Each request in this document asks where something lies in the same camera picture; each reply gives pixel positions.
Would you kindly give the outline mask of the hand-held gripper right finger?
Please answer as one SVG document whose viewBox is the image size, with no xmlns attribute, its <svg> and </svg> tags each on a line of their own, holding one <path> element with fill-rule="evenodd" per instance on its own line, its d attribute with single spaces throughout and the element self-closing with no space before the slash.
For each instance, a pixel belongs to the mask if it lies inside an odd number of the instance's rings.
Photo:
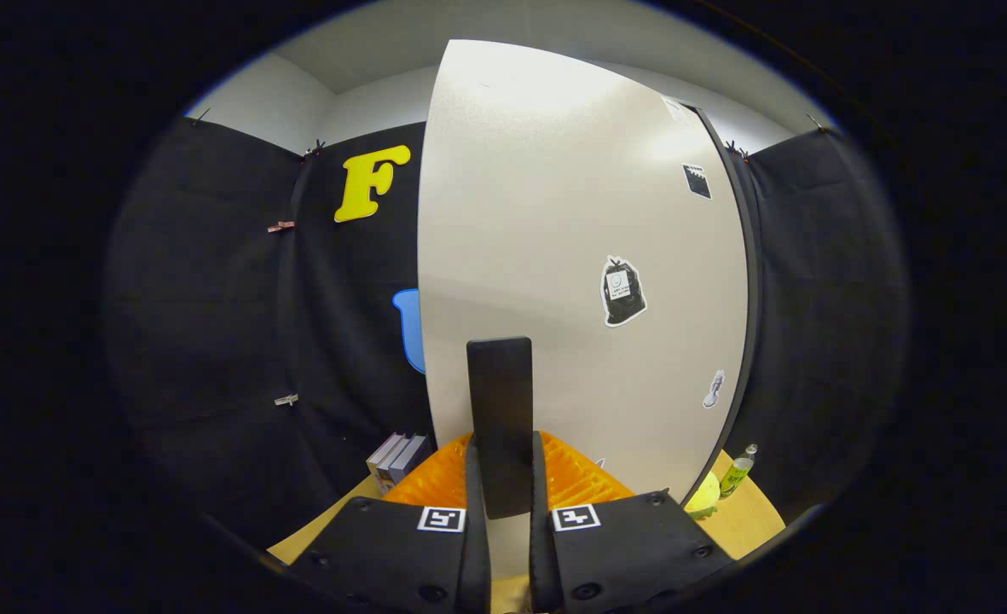
<svg viewBox="0 0 1007 614">
<path fill-rule="evenodd" d="M 667 490 L 550 504 L 542 432 L 531 435 L 528 578 L 535 613 L 672 613 L 714 586 L 734 560 Z"/>
</svg>

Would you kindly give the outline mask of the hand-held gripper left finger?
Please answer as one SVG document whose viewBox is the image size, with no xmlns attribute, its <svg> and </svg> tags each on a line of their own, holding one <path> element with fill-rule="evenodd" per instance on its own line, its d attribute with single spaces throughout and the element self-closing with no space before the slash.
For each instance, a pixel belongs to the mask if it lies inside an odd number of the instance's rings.
<svg viewBox="0 0 1007 614">
<path fill-rule="evenodd" d="M 464 500 L 413 505 L 355 496 L 289 574 L 332 613 L 488 613 L 491 567 L 477 439 L 456 440 Z"/>
</svg>

